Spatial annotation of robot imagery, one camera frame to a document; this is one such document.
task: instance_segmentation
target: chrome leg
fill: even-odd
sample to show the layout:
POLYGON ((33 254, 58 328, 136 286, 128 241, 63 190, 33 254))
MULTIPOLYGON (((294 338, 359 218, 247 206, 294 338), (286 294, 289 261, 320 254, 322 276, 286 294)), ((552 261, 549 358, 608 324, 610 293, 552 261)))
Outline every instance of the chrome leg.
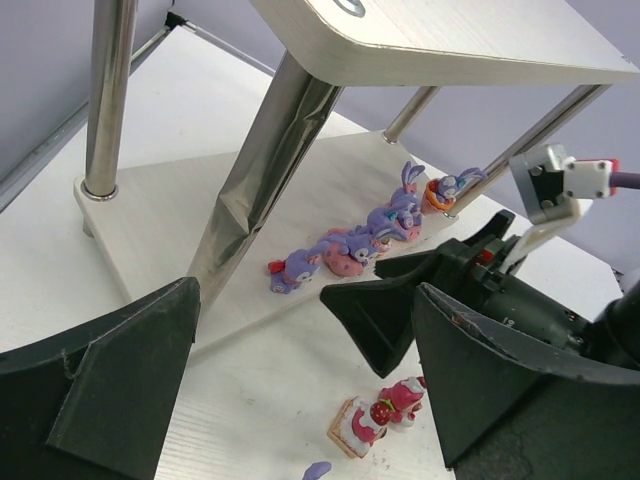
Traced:
POLYGON ((82 221, 82 231, 87 237, 93 238, 93 232, 91 231, 91 228, 89 227, 89 224, 86 220, 82 221))
POLYGON ((487 174, 486 180, 471 183, 460 192, 456 203, 446 215, 450 217, 456 216, 509 169, 509 160, 512 157, 520 155, 544 142, 587 105, 602 95, 610 86, 581 85, 573 90, 484 169, 487 174))
POLYGON ((136 24, 137 0, 95 0, 84 186, 113 197, 136 24))
POLYGON ((189 267, 200 282, 203 312, 258 235, 342 90, 285 53, 189 267))
POLYGON ((396 143, 402 132, 409 128, 439 90, 440 87, 420 87, 393 122, 382 132, 382 137, 388 143, 396 143))

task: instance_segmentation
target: white wall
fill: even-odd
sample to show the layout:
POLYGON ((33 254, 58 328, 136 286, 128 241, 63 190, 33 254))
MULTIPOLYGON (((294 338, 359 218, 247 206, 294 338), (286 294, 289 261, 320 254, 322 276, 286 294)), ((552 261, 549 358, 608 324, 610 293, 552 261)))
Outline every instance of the white wall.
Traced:
MULTIPOLYGON (((640 2, 570 0, 592 25, 640 66, 637 22, 640 2)), ((199 24, 275 68, 283 47, 253 10, 249 0, 176 0, 176 13, 199 24)), ((418 157, 447 171, 483 166, 551 108, 566 88, 443 89, 403 137, 418 157)), ((369 129, 383 129, 412 95, 409 88, 350 88, 337 110, 369 129)), ((640 82, 616 86, 550 141, 563 143, 577 157, 618 157, 640 172, 640 82)), ((489 195, 523 213, 511 178, 489 195)), ((598 202, 566 238, 614 268, 640 267, 640 193, 621 192, 598 202)))
MULTIPOLYGON (((134 48, 172 0, 139 0, 134 48)), ((0 0, 0 180, 89 93, 93 0, 0 0)))

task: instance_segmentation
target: shelf base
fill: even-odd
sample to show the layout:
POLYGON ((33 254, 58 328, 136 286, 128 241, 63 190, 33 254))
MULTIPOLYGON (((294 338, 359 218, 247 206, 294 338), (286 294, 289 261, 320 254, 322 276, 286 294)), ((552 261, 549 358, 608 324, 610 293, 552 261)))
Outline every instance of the shelf base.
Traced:
MULTIPOLYGON (((184 276, 237 152, 123 169, 118 195, 95 202, 75 181, 75 197, 128 302, 184 276)), ((199 321, 192 353, 272 318, 341 281, 375 278, 372 266, 354 279, 321 268, 313 281, 289 295, 269 290, 267 263, 309 248, 331 227, 354 227, 388 201, 413 157, 380 132, 317 140, 296 171, 260 235, 211 310, 199 321)), ((433 172, 427 167, 426 173, 433 172)), ((424 191, 428 175, 418 179, 424 191)), ((394 242, 387 256, 433 248, 426 239, 452 225, 443 215, 424 217, 421 236, 394 242)))

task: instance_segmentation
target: small purple toy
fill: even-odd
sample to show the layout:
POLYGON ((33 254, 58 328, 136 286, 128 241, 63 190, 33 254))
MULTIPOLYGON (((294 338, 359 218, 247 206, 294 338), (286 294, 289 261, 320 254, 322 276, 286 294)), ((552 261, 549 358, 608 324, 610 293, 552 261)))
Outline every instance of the small purple toy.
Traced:
POLYGON ((317 462, 307 468, 302 480, 318 480, 331 470, 329 462, 317 462))
POLYGON ((405 163, 402 168, 402 174, 400 175, 400 180, 402 181, 402 187, 398 188, 393 195, 391 195, 390 204, 396 203, 400 200, 401 197, 405 195, 411 194, 415 197, 416 192, 418 191, 418 184, 414 182, 414 180, 424 172, 424 165, 416 165, 415 167, 411 166, 411 162, 405 163))
POLYGON ((322 259, 339 277, 362 275, 369 260, 378 256, 382 248, 382 242, 370 233, 356 235, 353 231, 333 230, 322 241, 330 244, 322 259))
POLYGON ((391 206, 374 208, 367 216, 367 224, 358 225, 354 233, 356 235, 368 233, 380 241, 388 239, 406 241, 408 235, 398 228, 396 219, 399 213, 409 209, 410 205, 411 196, 405 195, 391 206))
POLYGON ((453 200, 471 180, 484 180, 486 178, 487 174, 477 167, 468 168, 457 177, 455 175, 442 177, 438 180, 438 186, 436 187, 436 199, 441 203, 445 203, 446 200, 453 200))
POLYGON ((396 221, 404 230, 409 230, 415 226, 422 225, 422 214, 418 199, 414 194, 406 194, 398 197, 395 205, 403 205, 404 208, 398 211, 396 221))
POLYGON ((375 258, 380 251, 380 242, 369 233, 349 235, 349 233, 334 232, 324 237, 322 241, 340 244, 337 250, 339 254, 349 255, 365 267, 369 263, 369 260, 375 258))
POLYGON ((270 262, 267 267, 271 274, 271 291, 287 294, 300 288, 303 282, 311 281, 320 268, 320 256, 327 248, 328 242, 318 242, 309 250, 296 250, 285 260, 270 262))

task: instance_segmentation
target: strawberry cake figurine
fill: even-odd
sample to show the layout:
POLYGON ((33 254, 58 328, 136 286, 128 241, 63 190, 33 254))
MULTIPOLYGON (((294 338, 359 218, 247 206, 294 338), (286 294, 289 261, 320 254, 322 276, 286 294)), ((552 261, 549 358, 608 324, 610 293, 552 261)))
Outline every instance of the strawberry cake figurine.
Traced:
POLYGON ((352 398, 340 409, 327 434, 349 458, 364 458, 387 433, 393 410, 385 402, 352 398))
POLYGON ((327 248, 328 242, 318 242, 309 250, 296 250, 285 260, 270 262, 267 268, 271 275, 271 291, 288 294, 300 288, 303 282, 311 281, 320 268, 320 257, 327 248))
POLYGON ((383 388, 378 401, 384 402, 392 411, 391 422, 402 427, 410 427, 416 419, 416 412, 422 408, 422 397, 427 392, 424 377, 409 377, 400 380, 391 388, 383 388))

